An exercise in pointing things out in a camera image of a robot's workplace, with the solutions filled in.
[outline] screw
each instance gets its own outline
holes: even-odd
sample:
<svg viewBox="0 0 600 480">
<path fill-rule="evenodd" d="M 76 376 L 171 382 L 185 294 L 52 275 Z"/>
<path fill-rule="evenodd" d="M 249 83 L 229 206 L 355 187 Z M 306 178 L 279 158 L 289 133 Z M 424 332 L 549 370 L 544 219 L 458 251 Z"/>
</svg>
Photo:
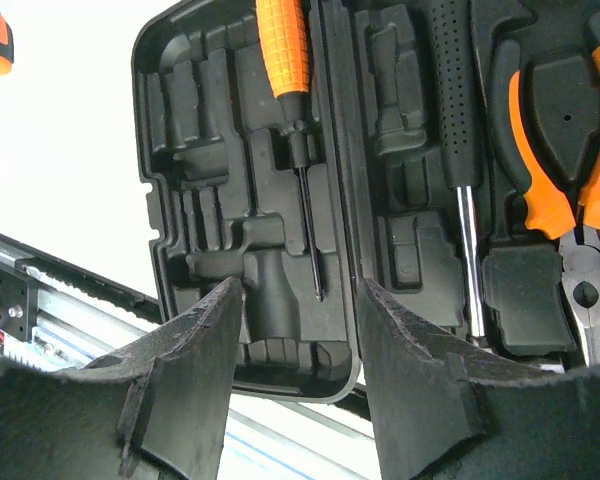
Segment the screw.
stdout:
<svg viewBox="0 0 600 480">
<path fill-rule="evenodd" d="M 24 310 L 20 305 L 9 308 L 7 313 L 11 318 L 22 318 L 24 316 Z"/>
<path fill-rule="evenodd" d="M 45 343 L 44 347 L 42 347 L 42 350 L 44 351 L 44 354 L 49 357 L 53 357 L 56 354 L 55 347 L 50 343 Z"/>
</svg>

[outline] metal shaft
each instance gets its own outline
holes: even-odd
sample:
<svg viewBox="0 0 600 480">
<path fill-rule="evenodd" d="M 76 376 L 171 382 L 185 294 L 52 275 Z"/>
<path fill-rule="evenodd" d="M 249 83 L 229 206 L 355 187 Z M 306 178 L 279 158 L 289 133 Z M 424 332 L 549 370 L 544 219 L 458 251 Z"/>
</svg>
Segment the metal shaft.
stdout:
<svg viewBox="0 0 600 480">
<path fill-rule="evenodd" d="M 307 168 L 298 168 L 300 177 L 300 196 L 302 197 L 302 217 L 304 219 L 304 228 L 309 243 L 309 254 L 311 255 L 311 268 L 313 269 L 313 287 L 316 291 L 316 298 L 319 301 L 324 299 L 322 290 L 322 281 L 320 280 L 320 262 L 318 259 L 318 248 L 316 247 L 316 232 L 313 226 L 313 213 L 311 211 L 311 198 L 309 197 L 309 179 L 307 178 Z"/>
<path fill-rule="evenodd" d="M 478 258 L 478 229 L 471 187 L 456 188 L 460 210 L 463 260 L 469 310 L 469 340 L 486 347 L 486 330 L 482 305 L 482 275 Z"/>
</svg>

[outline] tool case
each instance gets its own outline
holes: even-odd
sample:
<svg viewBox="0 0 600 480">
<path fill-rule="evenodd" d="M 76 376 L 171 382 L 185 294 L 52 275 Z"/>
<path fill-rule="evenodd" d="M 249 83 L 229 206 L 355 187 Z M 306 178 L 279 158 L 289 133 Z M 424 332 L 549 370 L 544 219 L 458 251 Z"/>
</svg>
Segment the tool case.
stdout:
<svg viewBox="0 0 600 480">
<path fill-rule="evenodd" d="M 430 53 L 444 39 L 427 33 L 422 3 L 303 4 L 323 303 L 311 281 L 298 178 L 267 81 L 254 1 L 181 2 L 138 36 L 139 166 L 153 187 L 147 202 L 159 233 L 151 252 L 162 315 L 190 308 L 229 276 L 242 279 L 237 391 L 322 402 L 346 395 L 361 365 L 362 278 L 428 321 L 467 333 L 457 200 L 443 173 Z M 524 200 L 489 141 L 482 92 L 499 39 L 527 38 L 525 88 L 534 102 L 525 114 L 575 202 L 600 141 L 600 81 L 578 26 L 600 0 L 474 0 L 471 8 L 474 51 L 456 53 L 474 56 L 478 72 L 483 174 L 475 198 L 490 336 L 502 355 L 563 355 L 577 365 L 561 258 L 541 233 L 525 229 Z"/>
</svg>

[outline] white backdrop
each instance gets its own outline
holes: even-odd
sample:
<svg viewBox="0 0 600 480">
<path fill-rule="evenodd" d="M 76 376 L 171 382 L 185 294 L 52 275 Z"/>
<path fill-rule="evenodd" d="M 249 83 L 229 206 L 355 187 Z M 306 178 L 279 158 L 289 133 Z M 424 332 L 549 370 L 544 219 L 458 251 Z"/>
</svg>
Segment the white backdrop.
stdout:
<svg viewBox="0 0 600 480">
<path fill-rule="evenodd" d="M 156 296 L 131 51 L 176 0 L 1 0 L 0 233 Z"/>
</svg>

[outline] black rubber handle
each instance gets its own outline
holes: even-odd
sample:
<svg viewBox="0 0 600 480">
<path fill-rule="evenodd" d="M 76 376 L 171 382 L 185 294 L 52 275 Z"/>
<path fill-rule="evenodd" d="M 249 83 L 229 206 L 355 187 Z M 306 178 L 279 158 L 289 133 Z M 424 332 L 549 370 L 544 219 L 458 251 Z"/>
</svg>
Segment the black rubber handle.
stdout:
<svg viewBox="0 0 600 480">
<path fill-rule="evenodd" d="M 469 0 L 425 0 L 449 188 L 480 183 Z"/>
<path fill-rule="evenodd" d="M 518 149 L 509 111 L 509 85 L 513 76 L 520 72 L 520 59 L 520 44 L 515 40 L 504 40 L 498 45 L 491 66 L 488 112 L 500 164 L 516 189 L 524 195 L 531 188 L 531 174 Z"/>
</svg>

